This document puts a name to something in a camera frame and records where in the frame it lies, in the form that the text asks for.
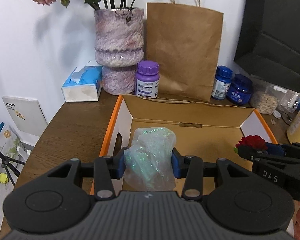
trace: container of nuts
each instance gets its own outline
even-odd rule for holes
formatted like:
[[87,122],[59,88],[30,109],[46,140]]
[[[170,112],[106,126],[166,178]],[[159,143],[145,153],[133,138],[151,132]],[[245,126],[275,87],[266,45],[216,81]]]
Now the container of nuts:
[[287,90],[284,88],[254,79],[250,104],[258,109],[261,114],[273,114],[286,92]]

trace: blue bottle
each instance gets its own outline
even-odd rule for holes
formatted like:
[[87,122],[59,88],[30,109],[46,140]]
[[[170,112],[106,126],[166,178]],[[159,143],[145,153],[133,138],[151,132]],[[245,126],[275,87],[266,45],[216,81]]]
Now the blue bottle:
[[232,70],[225,66],[218,66],[213,82],[211,97],[217,100],[226,98],[231,84]]
[[252,81],[244,75],[236,74],[227,93],[228,100],[238,106],[243,106],[249,102],[251,94]]

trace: marbled ceramic vase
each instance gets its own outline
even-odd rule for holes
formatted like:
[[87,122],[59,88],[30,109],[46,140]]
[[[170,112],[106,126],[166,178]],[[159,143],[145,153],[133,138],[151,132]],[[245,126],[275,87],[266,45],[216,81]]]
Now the marbled ceramic vase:
[[119,95],[134,90],[136,64],[143,60],[144,10],[96,10],[96,61],[103,66],[103,88]]

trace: purple bottle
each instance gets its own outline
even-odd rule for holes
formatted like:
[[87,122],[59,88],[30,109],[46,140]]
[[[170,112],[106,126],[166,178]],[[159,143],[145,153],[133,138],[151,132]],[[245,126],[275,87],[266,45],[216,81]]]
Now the purple bottle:
[[138,63],[136,73],[136,95],[140,97],[156,98],[159,88],[159,64],[143,60]]

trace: black tripod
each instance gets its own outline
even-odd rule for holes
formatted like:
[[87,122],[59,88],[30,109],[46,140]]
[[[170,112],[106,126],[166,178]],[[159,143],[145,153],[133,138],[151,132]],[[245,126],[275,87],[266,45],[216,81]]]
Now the black tripod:
[[0,159],[2,160],[2,164],[1,164],[1,167],[4,168],[6,170],[6,173],[11,181],[11,183],[13,184],[13,186],[15,185],[12,177],[11,177],[11,174],[8,170],[8,167],[10,168],[10,170],[17,176],[19,177],[20,175],[20,171],[17,170],[17,168],[15,166],[12,165],[11,162],[14,162],[14,163],[19,163],[19,164],[22,164],[22,165],[25,165],[24,162],[22,161],[18,161],[18,160],[15,160],[13,158],[10,158],[8,156],[4,156],[3,153],[0,151]]

